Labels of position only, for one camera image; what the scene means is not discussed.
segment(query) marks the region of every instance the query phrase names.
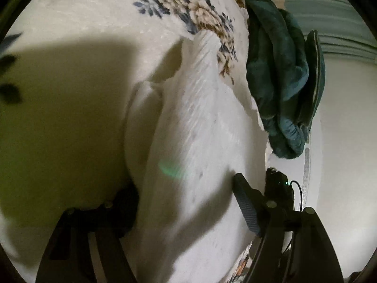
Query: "wall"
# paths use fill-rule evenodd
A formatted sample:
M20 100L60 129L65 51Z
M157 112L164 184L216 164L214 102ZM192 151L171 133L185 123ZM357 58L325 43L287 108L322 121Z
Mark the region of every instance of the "wall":
M327 58L326 79L317 212L347 277L377 246L377 66Z

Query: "floral blanket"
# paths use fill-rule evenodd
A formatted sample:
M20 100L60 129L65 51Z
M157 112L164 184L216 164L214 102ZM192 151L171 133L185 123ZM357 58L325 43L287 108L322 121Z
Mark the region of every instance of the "floral blanket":
M248 15L245 0L138 0L133 5L141 15L160 18L167 27L184 37L192 39L201 30L216 33L221 41L217 54L220 76L230 86L247 87Z

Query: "dark green cloth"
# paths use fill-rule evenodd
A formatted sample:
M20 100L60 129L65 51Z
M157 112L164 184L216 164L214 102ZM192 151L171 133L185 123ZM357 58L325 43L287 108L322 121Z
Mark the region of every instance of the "dark green cloth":
M295 18L271 0L246 0L247 81L274 154L302 154L325 83L317 31L305 41Z

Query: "green towel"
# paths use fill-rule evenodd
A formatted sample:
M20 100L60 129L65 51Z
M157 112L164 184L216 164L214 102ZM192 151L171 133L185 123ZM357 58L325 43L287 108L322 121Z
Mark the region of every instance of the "green towel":
M271 0L246 0L247 81L274 154L302 154L325 84L317 31L305 41L295 18Z

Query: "blue leaf pattern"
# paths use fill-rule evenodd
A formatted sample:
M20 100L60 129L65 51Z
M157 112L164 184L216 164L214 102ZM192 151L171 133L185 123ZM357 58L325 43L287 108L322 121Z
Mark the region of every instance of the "blue leaf pattern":
M139 0L133 3L139 13L160 19L165 15L177 16L186 27L188 33L195 35L200 30L211 30L221 41L217 59L222 65L221 74L230 76L237 61L234 47L233 21L224 12L218 13L211 0Z

